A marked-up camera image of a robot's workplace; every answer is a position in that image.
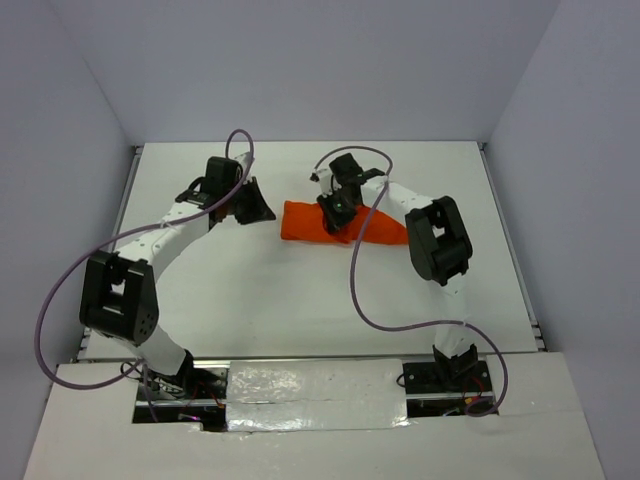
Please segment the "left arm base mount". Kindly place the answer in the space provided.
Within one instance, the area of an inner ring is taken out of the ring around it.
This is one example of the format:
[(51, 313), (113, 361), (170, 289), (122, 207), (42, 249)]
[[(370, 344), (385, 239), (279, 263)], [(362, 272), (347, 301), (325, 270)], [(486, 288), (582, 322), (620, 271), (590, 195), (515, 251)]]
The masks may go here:
[(191, 389), (181, 390), (149, 371), (144, 383), (144, 371), (132, 362), (122, 362), (121, 373), (138, 383), (133, 424), (199, 424), (204, 431), (227, 430), (226, 397), (229, 369), (216, 367), (199, 369)]

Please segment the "orange t-shirt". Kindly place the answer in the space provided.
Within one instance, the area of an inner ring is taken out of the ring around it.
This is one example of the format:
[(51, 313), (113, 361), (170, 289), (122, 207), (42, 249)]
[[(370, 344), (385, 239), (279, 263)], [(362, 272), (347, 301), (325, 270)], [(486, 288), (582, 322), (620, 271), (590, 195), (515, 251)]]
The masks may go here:
[[(370, 208), (359, 206), (355, 219), (337, 233), (329, 233), (324, 226), (321, 207), (317, 203), (285, 201), (280, 237), (287, 241), (317, 244), (343, 244), (354, 242)], [(366, 243), (390, 246), (408, 244), (406, 227), (390, 216), (376, 211), (363, 237)]]

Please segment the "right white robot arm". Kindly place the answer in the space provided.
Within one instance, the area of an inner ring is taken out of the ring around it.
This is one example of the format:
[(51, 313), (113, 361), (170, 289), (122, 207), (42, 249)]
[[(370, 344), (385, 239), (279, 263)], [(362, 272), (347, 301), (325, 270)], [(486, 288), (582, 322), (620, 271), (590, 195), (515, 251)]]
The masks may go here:
[(473, 247), (455, 200), (416, 193), (390, 179), (389, 171), (363, 169), (352, 154), (335, 158), (327, 168), (314, 167), (310, 180), (320, 187), (317, 202), (329, 234), (343, 232), (355, 222), (356, 209), (367, 206), (350, 261), (349, 290), (357, 314), (370, 327), (383, 332), (416, 330), (416, 325), (385, 327), (374, 324), (362, 310), (356, 293), (356, 262), (373, 216), (383, 213), (406, 228), (411, 265), (417, 275), (439, 287), (444, 305), (457, 314), (449, 320), (432, 320), (436, 327), (432, 347), (434, 375), (444, 390), (465, 384), (478, 362), (477, 347), (466, 338), (465, 274)]

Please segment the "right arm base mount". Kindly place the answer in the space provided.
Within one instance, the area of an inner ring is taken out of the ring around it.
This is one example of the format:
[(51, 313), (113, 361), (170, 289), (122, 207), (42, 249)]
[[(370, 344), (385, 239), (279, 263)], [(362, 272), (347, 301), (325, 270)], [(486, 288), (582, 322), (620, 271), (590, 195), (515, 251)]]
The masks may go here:
[(498, 413), (502, 401), (474, 345), (451, 356), (434, 349), (428, 359), (404, 361), (396, 384), (411, 418), (484, 417)]

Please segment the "silver foil tape panel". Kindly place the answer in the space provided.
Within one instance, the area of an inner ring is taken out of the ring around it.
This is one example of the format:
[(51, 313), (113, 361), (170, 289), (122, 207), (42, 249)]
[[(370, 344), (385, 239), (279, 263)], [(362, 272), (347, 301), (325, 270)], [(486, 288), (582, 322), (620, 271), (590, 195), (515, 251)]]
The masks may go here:
[(230, 432), (386, 430), (409, 424), (398, 359), (234, 362)]

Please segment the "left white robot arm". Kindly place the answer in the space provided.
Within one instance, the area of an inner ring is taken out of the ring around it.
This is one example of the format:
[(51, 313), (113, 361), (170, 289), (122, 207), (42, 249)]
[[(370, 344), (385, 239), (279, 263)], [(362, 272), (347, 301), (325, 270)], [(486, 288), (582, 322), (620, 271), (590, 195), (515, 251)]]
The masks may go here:
[(81, 324), (142, 359), (173, 398), (188, 396), (199, 372), (192, 354), (159, 325), (156, 283), (191, 244), (226, 217), (240, 225), (275, 220), (249, 173), (252, 163), (251, 153), (209, 158), (204, 175), (175, 197), (157, 227), (112, 252), (99, 250), (86, 262)]

